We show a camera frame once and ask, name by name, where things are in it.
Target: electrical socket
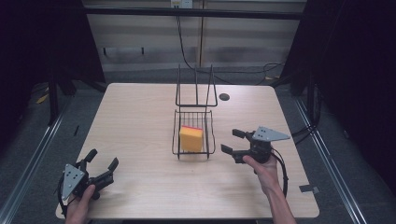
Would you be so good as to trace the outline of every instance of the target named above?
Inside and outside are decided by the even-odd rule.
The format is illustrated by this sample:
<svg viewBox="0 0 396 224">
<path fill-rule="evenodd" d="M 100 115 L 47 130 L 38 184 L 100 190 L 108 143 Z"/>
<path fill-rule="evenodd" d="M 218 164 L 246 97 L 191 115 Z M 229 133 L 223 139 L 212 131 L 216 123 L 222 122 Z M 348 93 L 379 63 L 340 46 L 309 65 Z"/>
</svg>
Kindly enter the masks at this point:
<svg viewBox="0 0 396 224">
<path fill-rule="evenodd" d="M 192 0 L 171 0 L 171 7 L 192 8 Z"/>
</svg>

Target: person's left hand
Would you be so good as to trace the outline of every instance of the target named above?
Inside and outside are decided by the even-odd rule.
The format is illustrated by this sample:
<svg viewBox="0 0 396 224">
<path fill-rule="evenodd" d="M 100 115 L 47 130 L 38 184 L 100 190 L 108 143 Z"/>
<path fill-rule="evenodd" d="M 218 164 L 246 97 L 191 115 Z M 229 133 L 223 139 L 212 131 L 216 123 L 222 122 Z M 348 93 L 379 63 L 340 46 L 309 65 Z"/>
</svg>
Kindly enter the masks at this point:
<svg viewBox="0 0 396 224">
<path fill-rule="evenodd" d="M 89 185 L 80 199 L 78 196 L 69 198 L 67 205 L 66 224 L 83 224 L 87 219 L 88 204 L 95 192 L 95 185 Z"/>
</svg>

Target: table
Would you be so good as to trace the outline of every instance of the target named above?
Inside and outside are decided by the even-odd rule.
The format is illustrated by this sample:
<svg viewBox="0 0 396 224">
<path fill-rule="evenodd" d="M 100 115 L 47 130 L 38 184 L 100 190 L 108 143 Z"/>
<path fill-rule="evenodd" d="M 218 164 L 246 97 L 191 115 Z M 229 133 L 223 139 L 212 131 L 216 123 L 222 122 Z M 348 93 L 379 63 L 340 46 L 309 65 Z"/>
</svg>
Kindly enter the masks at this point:
<svg viewBox="0 0 396 224">
<path fill-rule="evenodd" d="M 213 115 L 216 151 L 210 155 L 172 153 L 176 84 L 110 84 L 99 106 L 78 157 L 96 148 L 88 172 L 97 176 L 117 157 L 115 182 L 92 201 L 90 218 L 106 219 L 260 219 L 271 217 L 259 180 L 246 164 L 235 164 L 220 144 L 248 149 L 246 139 L 232 136 L 232 129 L 255 131 L 259 125 L 290 135 L 287 122 L 271 87 L 217 85 L 217 94 L 228 101 L 209 107 Z M 181 102 L 193 102 L 195 86 L 181 86 Z M 198 85 L 205 101 L 207 85 Z M 214 102 L 214 94 L 208 103 Z M 285 160 L 288 202 L 296 217 L 316 217 L 318 205 L 307 185 L 304 167 L 292 139 L 273 142 Z M 282 179 L 280 166 L 279 179 Z"/>
</svg>

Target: yellow sponge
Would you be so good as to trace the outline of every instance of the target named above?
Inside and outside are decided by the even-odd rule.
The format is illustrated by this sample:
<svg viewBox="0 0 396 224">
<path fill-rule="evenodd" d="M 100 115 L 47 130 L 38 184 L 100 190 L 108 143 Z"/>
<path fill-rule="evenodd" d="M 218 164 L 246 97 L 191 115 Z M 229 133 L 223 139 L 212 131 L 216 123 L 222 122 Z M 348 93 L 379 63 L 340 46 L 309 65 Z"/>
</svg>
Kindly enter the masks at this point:
<svg viewBox="0 0 396 224">
<path fill-rule="evenodd" d="M 200 128 L 181 126 L 180 129 L 181 149 L 191 152 L 200 152 L 202 150 L 203 131 Z"/>
</svg>

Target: wire rack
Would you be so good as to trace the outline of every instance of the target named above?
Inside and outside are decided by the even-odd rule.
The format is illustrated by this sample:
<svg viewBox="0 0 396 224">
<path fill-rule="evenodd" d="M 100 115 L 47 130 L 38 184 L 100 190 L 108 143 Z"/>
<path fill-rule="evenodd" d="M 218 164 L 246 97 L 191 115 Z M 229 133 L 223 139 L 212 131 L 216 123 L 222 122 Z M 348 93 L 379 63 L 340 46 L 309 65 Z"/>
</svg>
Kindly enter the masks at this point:
<svg viewBox="0 0 396 224">
<path fill-rule="evenodd" d="M 181 78 L 180 78 L 180 67 L 178 68 L 177 74 L 177 92 L 176 92 L 176 105 L 178 109 L 175 110 L 175 119 L 174 119 L 174 134 L 172 141 L 172 153 L 177 155 L 177 158 L 180 159 L 180 155 L 183 154 L 206 154 L 209 159 L 209 155 L 215 153 L 216 150 L 216 142 L 215 135 L 213 133 L 213 117 L 212 111 L 208 110 L 208 107 L 213 107 L 218 105 L 218 97 L 216 93 L 216 83 L 213 75 L 213 67 L 210 68 L 209 80 L 207 83 L 207 91 L 206 91 L 206 99 L 205 104 L 199 103 L 199 93 L 198 93 L 198 76 L 197 71 L 195 69 L 194 79 L 195 79 L 195 102 L 193 104 L 182 104 L 181 103 Z M 210 93 L 210 87 L 213 87 L 213 94 L 215 102 L 214 104 L 208 104 L 208 98 Z M 184 111 L 185 108 L 193 108 L 196 111 Z M 199 128 L 203 130 L 203 143 L 202 149 L 199 152 L 191 152 L 183 150 L 180 147 L 180 138 L 179 132 L 182 125 L 187 125 L 193 128 Z"/>
</svg>

